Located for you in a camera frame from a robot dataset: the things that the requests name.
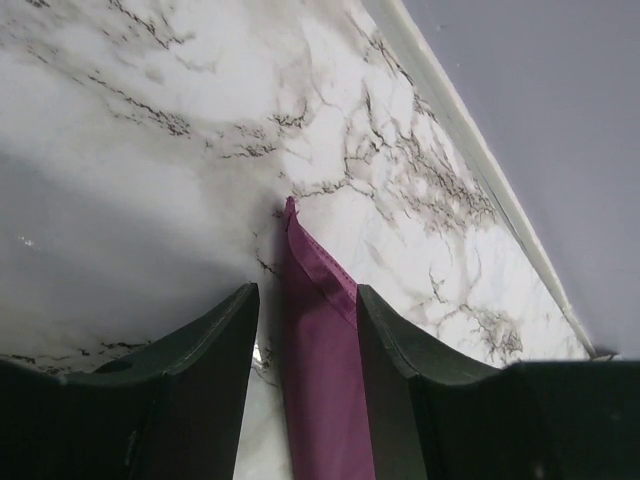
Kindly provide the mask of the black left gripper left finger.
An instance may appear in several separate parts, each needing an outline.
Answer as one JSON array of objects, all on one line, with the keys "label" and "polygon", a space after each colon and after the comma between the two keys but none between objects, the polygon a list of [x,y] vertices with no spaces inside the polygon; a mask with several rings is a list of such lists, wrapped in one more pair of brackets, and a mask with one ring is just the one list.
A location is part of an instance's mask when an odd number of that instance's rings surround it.
[{"label": "black left gripper left finger", "polygon": [[229,479],[259,315],[241,286],[213,310],[91,373],[1,365],[5,479]]}]

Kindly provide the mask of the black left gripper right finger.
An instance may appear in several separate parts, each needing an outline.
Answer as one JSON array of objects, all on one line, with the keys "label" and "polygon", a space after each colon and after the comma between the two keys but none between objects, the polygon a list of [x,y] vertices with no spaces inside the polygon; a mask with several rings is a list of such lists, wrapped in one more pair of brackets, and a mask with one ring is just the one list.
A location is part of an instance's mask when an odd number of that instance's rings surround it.
[{"label": "black left gripper right finger", "polygon": [[635,361],[494,368],[399,315],[371,287],[357,321],[380,479],[635,479]]}]

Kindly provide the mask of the purple cloth napkin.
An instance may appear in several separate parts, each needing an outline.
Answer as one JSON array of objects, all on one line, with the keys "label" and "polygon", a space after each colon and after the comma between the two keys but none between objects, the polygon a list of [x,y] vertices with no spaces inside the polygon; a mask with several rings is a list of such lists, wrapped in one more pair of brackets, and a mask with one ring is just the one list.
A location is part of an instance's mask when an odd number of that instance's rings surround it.
[{"label": "purple cloth napkin", "polygon": [[282,390],[297,479],[375,476],[356,319],[357,286],[285,206]]}]

